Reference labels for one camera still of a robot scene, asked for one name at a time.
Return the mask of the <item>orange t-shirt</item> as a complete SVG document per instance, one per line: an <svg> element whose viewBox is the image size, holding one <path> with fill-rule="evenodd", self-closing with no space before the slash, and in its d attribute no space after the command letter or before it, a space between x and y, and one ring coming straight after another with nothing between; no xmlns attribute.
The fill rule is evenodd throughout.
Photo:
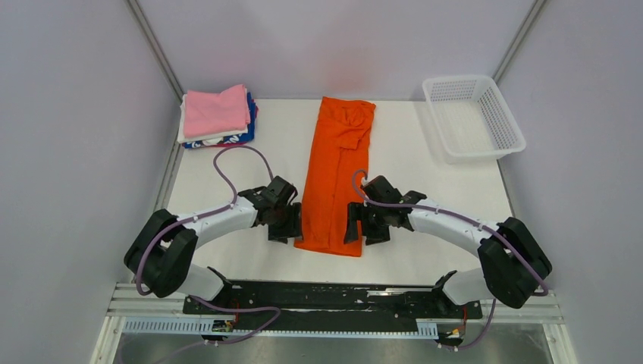
<svg viewBox="0 0 643 364"><path fill-rule="evenodd" d="M376 105L362 100L324 97L309 154L301 202L302 236L298 249L360 257L362 243L344 242L348 204L361 199L353 174L369 168L370 133Z"/></svg>

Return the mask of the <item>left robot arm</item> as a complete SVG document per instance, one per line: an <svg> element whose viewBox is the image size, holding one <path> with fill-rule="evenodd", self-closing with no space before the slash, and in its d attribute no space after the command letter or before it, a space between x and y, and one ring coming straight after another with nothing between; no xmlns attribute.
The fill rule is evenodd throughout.
<svg viewBox="0 0 643 364"><path fill-rule="evenodd" d="M297 189L282 177L265 186L235 191L233 199L211 210L175 215L153 212L124 255L140 296L165 298L174 293L214 313L240 313L231 306L233 283L212 267L193 262L195 252L223 239L238 248L260 241L286 244L300 237L301 205Z"/></svg>

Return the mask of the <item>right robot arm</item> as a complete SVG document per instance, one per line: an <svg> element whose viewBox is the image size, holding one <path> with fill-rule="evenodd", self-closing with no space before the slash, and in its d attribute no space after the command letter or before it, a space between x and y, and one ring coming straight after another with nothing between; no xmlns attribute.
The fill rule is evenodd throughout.
<svg viewBox="0 0 643 364"><path fill-rule="evenodd" d="M486 221L445 208L424 193L405 194L384 176L358 184L359 170L351 178L352 188L362 198L348 205L345 243L365 237L366 244L390 240L391 228L438 237L479 260L468 271L451 271L433 286L433 306L442 316L452 316L468 303L497 300L513 309L522 308L531 297L545 297L545 283L553 271L526 225L518 218Z"/></svg>

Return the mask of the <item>blue folded t-shirt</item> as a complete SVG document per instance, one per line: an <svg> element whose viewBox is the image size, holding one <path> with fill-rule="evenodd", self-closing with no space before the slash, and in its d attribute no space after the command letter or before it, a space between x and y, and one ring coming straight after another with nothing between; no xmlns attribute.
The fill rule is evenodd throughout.
<svg viewBox="0 0 643 364"><path fill-rule="evenodd" d="M259 111L259 108L256 105L255 99L252 97L252 93L248 91L246 93L246 103L249 109L250 123L247 125L245 132L237 132L231 135L225 136L216 136L208 140L193 140L188 141L183 137L183 120L184 120L184 104L186 96L183 96L183 103L180 106L181 116L180 116L180 128L179 128L179 138L177 142L186 149L198 149L203 147L228 147L228 146L239 146L252 142L255 139L256 134L256 117Z"/></svg>

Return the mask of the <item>pink folded t-shirt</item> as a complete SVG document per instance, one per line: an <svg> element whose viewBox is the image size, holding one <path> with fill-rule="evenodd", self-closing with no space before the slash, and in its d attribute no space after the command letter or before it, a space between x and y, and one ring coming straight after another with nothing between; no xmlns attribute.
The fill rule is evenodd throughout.
<svg viewBox="0 0 643 364"><path fill-rule="evenodd" d="M246 129L250 123L246 93L243 84L220 93L188 90L185 95L183 135L192 139Z"/></svg>

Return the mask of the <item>white plastic basket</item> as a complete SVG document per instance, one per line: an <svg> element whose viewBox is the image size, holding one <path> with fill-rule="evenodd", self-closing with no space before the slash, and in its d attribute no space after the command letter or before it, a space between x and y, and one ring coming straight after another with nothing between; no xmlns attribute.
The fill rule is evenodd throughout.
<svg viewBox="0 0 643 364"><path fill-rule="evenodd" d="M428 78L422 91L446 162L498 160L525 150L522 131L489 76Z"/></svg>

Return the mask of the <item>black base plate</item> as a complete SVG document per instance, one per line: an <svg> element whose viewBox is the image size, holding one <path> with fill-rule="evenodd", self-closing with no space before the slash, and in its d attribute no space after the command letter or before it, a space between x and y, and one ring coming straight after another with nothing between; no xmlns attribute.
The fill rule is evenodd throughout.
<svg viewBox="0 0 643 364"><path fill-rule="evenodd" d="M419 319L481 319L479 302L457 306L431 286L233 280L212 301L242 309L236 328L411 331Z"/></svg>

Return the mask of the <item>aluminium frame rail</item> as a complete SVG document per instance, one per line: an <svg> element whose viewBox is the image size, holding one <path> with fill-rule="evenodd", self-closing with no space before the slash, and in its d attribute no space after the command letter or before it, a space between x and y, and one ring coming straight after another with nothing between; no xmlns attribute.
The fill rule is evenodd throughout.
<svg viewBox="0 0 643 364"><path fill-rule="evenodd" d="M532 297L520 309L512 309L493 300L477 302L479 302L482 311L480 319L465 318L461 322L419 319L416 323L435 323L438 327L439 338L445 337L446 333L453 328L464 331L466 333L465 345L468 348L486 343L488 332L502 324L509 324L513 328L519 328L525 324L540 325L544 331L546 346L552 360L555 363L576 362L576 355L554 294L549 293L545 297ZM258 336L260 331L267 329L268 325L281 314L278 307L272 307L271 310L274 315L266 323L252 329L249 334ZM106 324L113 328L117 334L122 334L121 329L127 319L138 317L223 319L230 321L234 326L240 313L206 309L191 303L180 293L174 293L165 298L157 298L152 295L143 297L137 293L133 284L118 284L108 306ZM436 340L426 341L433 344Z"/></svg>

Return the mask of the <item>left corner metal post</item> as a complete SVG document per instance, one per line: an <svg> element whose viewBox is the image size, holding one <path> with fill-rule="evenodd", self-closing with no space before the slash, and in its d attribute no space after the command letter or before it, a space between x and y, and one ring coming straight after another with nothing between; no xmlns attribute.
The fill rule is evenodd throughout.
<svg viewBox="0 0 643 364"><path fill-rule="evenodd" d="M175 95L175 98L178 102L181 102L183 97L183 87L181 86L148 17L146 16L143 6L137 0L125 0L124 2L129 8L130 13L133 15L136 25L139 27L140 32L160 67L164 78Z"/></svg>

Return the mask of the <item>corner metal post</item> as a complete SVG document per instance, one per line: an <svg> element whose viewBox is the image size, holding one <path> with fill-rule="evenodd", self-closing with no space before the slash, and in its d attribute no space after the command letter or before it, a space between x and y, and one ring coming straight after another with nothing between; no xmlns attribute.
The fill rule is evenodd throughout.
<svg viewBox="0 0 643 364"><path fill-rule="evenodd" d="M531 3L526 16L523 18L521 24L519 25L517 31L515 32L510 44L508 45L506 51L503 54L499 64L497 65L492 79L497 85L500 85L502 79L504 78L506 72L511 67L514 58L518 54L519 50L522 48L523 43L527 39L533 27L538 22L542 11L547 7L548 0L534 0Z"/></svg>
<svg viewBox="0 0 643 364"><path fill-rule="evenodd" d="M160 67L164 78L175 95L175 98L178 102L181 102L183 97L183 87L181 86L148 17L146 16L143 6L137 0L125 0L124 2L129 8L130 13L133 15L136 25L139 27L140 32Z"/></svg>

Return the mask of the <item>right corner metal post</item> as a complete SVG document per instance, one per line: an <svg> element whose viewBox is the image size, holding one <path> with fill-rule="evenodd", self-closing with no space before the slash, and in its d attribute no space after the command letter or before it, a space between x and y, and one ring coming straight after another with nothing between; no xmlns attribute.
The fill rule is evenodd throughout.
<svg viewBox="0 0 643 364"><path fill-rule="evenodd" d="M527 39L533 27L538 22L542 11L547 7L548 0L534 0L531 3L526 16L523 18L521 24L519 25L517 31L515 32L510 44L508 45L506 51L503 54L499 64L497 65L492 79L497 85L500 85L502 79L504 78L506 72L511 67L514 58L518 54L519 50L522 48L523 43Z"/></svg>

